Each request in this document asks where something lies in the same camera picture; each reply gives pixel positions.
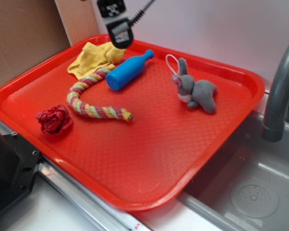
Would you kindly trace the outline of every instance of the yellow cloth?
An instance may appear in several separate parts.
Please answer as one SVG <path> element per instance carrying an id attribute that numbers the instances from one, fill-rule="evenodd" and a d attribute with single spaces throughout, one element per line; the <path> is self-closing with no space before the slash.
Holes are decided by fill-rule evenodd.
<path id="1" fill-rule="evenodd" d="M 112 42 L 100 46 L 87 42 L 77 59 L 67 68 L 77 79 L 94 73 L 97 69 L 121 61 L 126 49 L 116 48 Z"/>

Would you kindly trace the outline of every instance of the white wall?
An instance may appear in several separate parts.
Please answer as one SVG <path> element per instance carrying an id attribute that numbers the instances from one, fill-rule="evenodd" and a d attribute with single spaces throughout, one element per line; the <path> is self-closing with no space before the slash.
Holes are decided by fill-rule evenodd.
<path id="1" fill-rule="evenodd" d="M 124 2 L 132 18 L 148 0 Z M 137 40 L 253 71 L 270 88 L 289 45 L 289 0 L 156 0 L 132 30 Z"/>

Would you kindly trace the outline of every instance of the white loop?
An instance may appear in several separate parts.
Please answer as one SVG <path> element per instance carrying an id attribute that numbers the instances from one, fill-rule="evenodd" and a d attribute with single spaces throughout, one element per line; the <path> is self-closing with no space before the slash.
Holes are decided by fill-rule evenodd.
<path id="1" fill-rule="evenodd" d="M 169 64 L 169 62 L 168 62 L 168 57 L 169 57 L 169 56 L 172 57 L 173 59 L 175 59 L 175 61 L 176 61 L 177 64 L 178 64 L 178 72 L 177 72 L 177 73 L 174 71 L 174 69 L 170 66 L 170 64 Z M 169 69 L 170 69 L 175 75 L 179 74 L 179 70 L 180 70 L 179 61 L 178 61 L 172 54 L 167 54 L 165 59 L 166 59 L 166 63 L 167 63 L 167 66 L 169 67 Z"/>

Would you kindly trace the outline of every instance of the red tray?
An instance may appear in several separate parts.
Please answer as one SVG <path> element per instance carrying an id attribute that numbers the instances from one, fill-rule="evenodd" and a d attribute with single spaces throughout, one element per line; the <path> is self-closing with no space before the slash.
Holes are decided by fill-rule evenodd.
<path id="1" fill-rule="evenodd" d="M 121 91 L 102 80 L 80 97 L 91 105 L 126 108 L 133 120 L 84 118 L 66 102 L 77 82 L 66 69 L 88 41 L 100 45 L 109 37 L 84 40 L 1 87 L 0 119 L 119 209 L 148 210 L 175 198 L 264 94 L 263 82 L 250 71 L 134 41 L 122 62 L 152 49 L 155 58 L 144 72 Z M 189 74 L 217 86 L 216 113 L 190 110 L 178 99 L 167 54 L 185 58 Z M 43 134 L 35 114 L 58 103 L 69 110 L 73 127 L 56 137 Z"/>

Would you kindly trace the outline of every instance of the black cable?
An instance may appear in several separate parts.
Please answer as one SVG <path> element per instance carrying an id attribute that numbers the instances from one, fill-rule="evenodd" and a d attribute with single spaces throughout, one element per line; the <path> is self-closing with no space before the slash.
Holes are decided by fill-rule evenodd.
<path id="1" fill-rule="evenodd" d="M 141 17 L 144 15 L 145 11 L 149 8 L 149 6 L 154 2 L 155 0 L 150 0 L 134 17 L 128 22 L 128 25 L 131 27 L 133 26 Z"/>

